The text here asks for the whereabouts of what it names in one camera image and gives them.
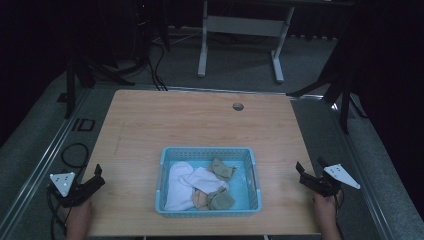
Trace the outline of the black tripod stand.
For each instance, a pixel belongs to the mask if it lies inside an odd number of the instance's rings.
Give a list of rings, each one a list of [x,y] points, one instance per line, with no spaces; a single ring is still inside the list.
[[[351,97],[353,80],[363,59],[367,43],[364,40],[340,39],[322,69],[318,80],[306,87],[287,93],[290,97],[301,97],[326,84],[329,85],[323,96],[327,104],[334,104],[339,97],[341,101],[341,112],[339,117],[340,127],[348,134],[349,104],[353,101]]]
[[[97,71],[106,78],[125,86],[133,86],[132,82],[124,80],[117,73],[108,70],[101,64],[96,63],[88,57],[71,58],[67,63],[66,70],[66,93],[63,101],[66,103],[65,118],[69,119],[76,108],[76,86],[75,78],[78,78],[83,87],[92,88],[95,80],[92,71]]]

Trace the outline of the metal floor rail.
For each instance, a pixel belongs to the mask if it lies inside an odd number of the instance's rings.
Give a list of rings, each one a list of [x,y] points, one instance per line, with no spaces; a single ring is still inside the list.
[[[81,90],[81,93],[76,100],[74,111],[71,113],[69,118],[62,121],[60,128],[57,130],[48,147],[44,150],[38,164],[22,185],[13,205],[9,208],[9,211],[5,214],[3,221],[0,223],[0,240],[10,239],[17,223],[20,221],[27,206],[38,190],[46,172],[49,170],[54,158],[59,152],[60,147],[63,145],[63,142],[69,134],[72,125],[76,121],[76,114],[91,92],[91,89]]]
[[[339,128],[340,138],[345,146],[346,155],[349,159],[352,172],[361,185],[361,193],[370,216],[372,217],[375,229],[381,240],[394,240],[387,218],[381,208],[381,204],[377,200],[376,191],[372,187],[370,178],[366,172],[367,167],[364,165],[363,160],[359,155],[358,148],[353,142],[353,132],[351,130],[345,132],[342,128],[342,124],[340,123],[342,108],[336,103],[329,104],[328,107],[333,116],[335,126]]]

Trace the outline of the beige sock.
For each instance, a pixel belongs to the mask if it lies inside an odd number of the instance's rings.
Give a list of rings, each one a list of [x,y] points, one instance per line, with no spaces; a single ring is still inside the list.
[[[198,210],[208,210],[208,195],[201,190],[195,190],[192,194],[193,205]]]

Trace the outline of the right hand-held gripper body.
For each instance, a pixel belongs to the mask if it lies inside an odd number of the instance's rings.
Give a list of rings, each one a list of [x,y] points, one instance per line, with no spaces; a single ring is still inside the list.
[[[335,196],[341,189],[341,184],[346,184],[355,189],[360,189],[360,184],[344,169],[341,164],[328,166],[324,169],[329,176],[314,179],[301,178],[299,182],[323,197]]]

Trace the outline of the black rectangular floor bracket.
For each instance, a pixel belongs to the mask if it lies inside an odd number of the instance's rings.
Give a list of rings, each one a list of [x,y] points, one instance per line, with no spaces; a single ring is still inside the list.
[[[96,121],[94,119],[77,118],[73,124],[72,131],[90,132],[94,130]]]

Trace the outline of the small white sock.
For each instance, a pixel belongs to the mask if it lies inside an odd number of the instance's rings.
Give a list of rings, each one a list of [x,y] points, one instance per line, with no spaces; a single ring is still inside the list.
[[[195,169],[190,174],[180,177],[180,182],[184,185],[191,186],[206,194],[218,191],[221,187],[229,189],[227,182],[220,180],[216,175],[203,167]]]

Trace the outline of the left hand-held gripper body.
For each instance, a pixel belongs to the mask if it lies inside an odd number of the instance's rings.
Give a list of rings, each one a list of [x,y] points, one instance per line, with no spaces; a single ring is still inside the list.
[[[78,184],[74,172],[50,174],[49,178],[53,183],[53,195],[65,208],[78,206],[95,193],[87,190],[86,182]]]

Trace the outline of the person's left hand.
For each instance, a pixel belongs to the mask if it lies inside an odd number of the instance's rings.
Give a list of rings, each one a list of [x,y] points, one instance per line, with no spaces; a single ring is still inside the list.
[[[88,198],[78,206],[65,208],[62,207],[62,213],[65,216],[65,223],[88,223],[91,219],[92,200]]]

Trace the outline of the white desk frame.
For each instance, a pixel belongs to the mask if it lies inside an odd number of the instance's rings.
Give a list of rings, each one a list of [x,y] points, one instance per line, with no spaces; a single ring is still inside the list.
[[[254,35],[275,37],[279,39],[277,47],[270,52],[270,57],[275,80],[278,83],[283,83],[285,78],[280,63],[280,55],[291,25],[294,11],[295,7],[290,7],[283,21],[215,16],[208,13],[208,1],[204,0],[202,14],[202,42],[197,75],[199,77],[204,77],[206,75],[208,57],[207,38],[209,32]]]

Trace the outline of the light blue plastic basket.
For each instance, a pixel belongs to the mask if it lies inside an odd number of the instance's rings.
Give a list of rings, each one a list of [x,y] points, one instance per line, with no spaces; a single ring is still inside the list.
[[[228,193],[235,200],[228,210],[198,210],[194,206],[185,211],[164,209],[168,193],[168,177],[171,166],[180,161],[189,163],[193,171],[199,167],[208,170],[214,158],[229,167],[235,167],[232,178],[225,181]],[[253,151],[248,147],[174,146],[162,151],[156,187],[156,211],[165,217],[244,217],[262,209],[261,189],[258,181]]]

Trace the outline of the person's right hand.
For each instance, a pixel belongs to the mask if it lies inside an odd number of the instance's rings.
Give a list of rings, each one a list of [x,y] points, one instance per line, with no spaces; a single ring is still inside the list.
[[[338,203],[336,197],[323,197],[315,194],[313,197],[314,213],[318,223],[330,223],[336,221]]]

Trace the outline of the olive green sock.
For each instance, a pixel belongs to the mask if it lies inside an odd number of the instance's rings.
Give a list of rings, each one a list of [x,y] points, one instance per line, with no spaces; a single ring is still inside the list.
[[[228,210],[235,203],[225,187],[220,187],[217,191],[207,196],[207,206],[210,210]]]
[[[229,167],[224,164],[223,161],[221,161],[218,158],[214,158],[212,160],[212,163],[208,167],[208,170],[215,174],[215,176],[222,180],[222,181],[229,181],[234,172],[236,171],[235,167]]]

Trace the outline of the dark computer tower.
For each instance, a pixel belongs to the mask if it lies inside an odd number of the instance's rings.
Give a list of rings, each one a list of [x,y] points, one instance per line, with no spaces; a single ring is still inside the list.
[[[145,63],[156,31],[159,10],[155,0],[134,0],[134,3],[136,25],[141,40],[139,59],[142,63]]]

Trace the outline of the large white sock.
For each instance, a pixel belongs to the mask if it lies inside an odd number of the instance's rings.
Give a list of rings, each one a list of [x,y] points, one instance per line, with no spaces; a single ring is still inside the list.
[[[193,187],[184,177],[193,172],[192,166],[184,161],[174,163],[169,171],[168,193],[164,209],[166,211],[185,211],[194,206]]]

